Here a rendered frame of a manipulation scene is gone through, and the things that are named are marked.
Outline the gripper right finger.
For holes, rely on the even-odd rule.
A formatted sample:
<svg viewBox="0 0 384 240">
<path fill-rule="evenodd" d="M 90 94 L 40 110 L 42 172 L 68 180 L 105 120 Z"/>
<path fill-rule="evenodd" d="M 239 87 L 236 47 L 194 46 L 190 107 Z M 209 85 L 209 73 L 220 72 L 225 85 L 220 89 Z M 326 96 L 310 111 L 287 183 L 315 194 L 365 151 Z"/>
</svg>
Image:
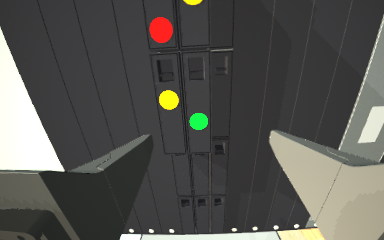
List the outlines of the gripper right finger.
<svg viewBox="0 0 384 240">
<path fill-rule="evenodd" d="M 384 240 L 384 163 L 279 130 L 269 143 L 324 240 Z"/>
</svg>

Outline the black server rack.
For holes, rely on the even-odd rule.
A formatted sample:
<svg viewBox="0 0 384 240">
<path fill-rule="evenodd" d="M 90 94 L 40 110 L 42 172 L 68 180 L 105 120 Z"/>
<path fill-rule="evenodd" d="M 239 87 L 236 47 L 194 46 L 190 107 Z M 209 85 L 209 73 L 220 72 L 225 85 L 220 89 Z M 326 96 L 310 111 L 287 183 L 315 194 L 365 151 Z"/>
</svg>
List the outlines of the black server rack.
<svg viewBox="0 0 384 240">
<path fill-rule="evenodd" d="M 0 0 L 0 28 L 64 171 L 152 135 L 125 235 L 317 229 L 272 130 L 384 163 L 384 0 Z"/>
</svg>

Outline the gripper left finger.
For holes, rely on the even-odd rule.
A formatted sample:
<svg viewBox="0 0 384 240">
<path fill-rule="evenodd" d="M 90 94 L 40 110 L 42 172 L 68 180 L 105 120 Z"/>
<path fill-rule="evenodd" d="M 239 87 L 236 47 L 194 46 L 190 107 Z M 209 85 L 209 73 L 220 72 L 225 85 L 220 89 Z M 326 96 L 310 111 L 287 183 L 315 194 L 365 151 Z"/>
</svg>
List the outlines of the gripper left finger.
<svg viewBox="0 0 384 240">
<path fill-rule="evenodd" d="M 147 134 L 68 172 L 0 169 L 0 207 L 49 210 L 72 240 L 120 240 L 153 147 Z"/>
</svg>

